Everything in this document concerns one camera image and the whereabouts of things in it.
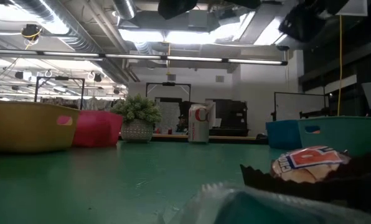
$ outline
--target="soda can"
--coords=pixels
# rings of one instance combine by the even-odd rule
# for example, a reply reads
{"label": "soda can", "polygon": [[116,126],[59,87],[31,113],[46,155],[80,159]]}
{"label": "soda can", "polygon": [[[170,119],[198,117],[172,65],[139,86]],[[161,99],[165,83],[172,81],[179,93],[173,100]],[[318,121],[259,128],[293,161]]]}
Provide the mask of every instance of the soda can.
{"label": "soda can", "polygon": [[207,105],[191,105],[188,120],[188,142],[208,143],[209,111]]}

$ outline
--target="green table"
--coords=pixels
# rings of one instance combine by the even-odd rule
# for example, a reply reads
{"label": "green table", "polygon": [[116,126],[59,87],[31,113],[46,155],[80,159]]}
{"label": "green table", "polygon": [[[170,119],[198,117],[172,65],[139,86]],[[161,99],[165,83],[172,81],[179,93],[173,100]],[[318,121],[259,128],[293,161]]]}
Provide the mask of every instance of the green table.
{"label": "green table", "polygon": [[119,143],[0,156],[0,223],[111,224],[165,221],[202,184],[243,184],[239,164],[268,172],[281,151],[264,145]]}

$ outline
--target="red container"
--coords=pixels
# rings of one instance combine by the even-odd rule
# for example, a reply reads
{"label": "red container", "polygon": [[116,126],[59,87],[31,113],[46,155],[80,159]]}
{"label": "red container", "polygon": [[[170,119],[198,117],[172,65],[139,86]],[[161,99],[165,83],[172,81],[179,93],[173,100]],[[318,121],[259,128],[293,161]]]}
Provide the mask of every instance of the red container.
{"label": "red container", "polygon": [[116,146],[122,127],[122,116],[107,111],[80,111],[72,146]]}

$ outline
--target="gray planter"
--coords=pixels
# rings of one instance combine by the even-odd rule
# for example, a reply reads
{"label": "gray planter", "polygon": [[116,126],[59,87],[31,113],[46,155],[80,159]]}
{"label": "gray planter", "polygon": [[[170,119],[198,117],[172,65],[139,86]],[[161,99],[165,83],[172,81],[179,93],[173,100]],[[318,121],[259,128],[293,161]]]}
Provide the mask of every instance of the gray planter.
{"label": "gray planter", "polygon": [[121,136],[126,142],[149,142],[153,137],[153,125],[147,121],[135,119],[122,125]]}

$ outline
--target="potted plant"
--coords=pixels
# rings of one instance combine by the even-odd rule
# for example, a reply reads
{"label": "potted plant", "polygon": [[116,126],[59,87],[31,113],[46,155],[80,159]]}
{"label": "potted plant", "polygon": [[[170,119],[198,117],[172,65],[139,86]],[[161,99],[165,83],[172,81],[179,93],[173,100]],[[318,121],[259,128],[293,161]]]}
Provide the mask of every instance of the potted plant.
{"label": "potted plant", "polygon": [[127,142],[149,142],[153,136],[154,123],[161,121],[161,112],[152,100],[140,94],[119,100],[111,109],[123,116],[122,139]]}

